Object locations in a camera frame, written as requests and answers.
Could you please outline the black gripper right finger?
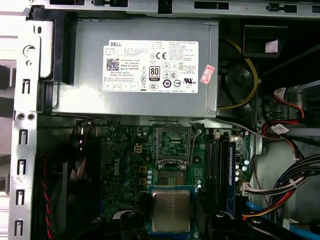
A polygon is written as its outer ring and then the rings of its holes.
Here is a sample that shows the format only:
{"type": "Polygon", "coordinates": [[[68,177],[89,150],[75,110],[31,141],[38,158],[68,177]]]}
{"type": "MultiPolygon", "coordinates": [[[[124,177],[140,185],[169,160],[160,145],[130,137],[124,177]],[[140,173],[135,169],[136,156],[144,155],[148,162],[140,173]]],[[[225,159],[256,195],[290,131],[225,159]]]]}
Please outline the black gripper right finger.
{"type": "Polygon", "coordinates": [[[235,189],[207,186],[196,194],[196,226],[202,240],[303,240],[264,217],[264,212],[234,216],[235,189]]]}

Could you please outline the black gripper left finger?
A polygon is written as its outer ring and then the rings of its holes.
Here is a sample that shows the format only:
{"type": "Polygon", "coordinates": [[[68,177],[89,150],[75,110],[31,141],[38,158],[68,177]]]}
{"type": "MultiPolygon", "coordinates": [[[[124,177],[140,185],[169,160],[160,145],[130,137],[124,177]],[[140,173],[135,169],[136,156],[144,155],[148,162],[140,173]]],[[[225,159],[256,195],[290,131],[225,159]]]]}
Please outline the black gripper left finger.
{"type": "Polygon", "coordinates": [[[92,223],[82,234],[83,240],[148,240],[145,226],[150,203],[146,192],[137,195],[132,210],[121,211],[111,221],[101,220],[92,223]]]}

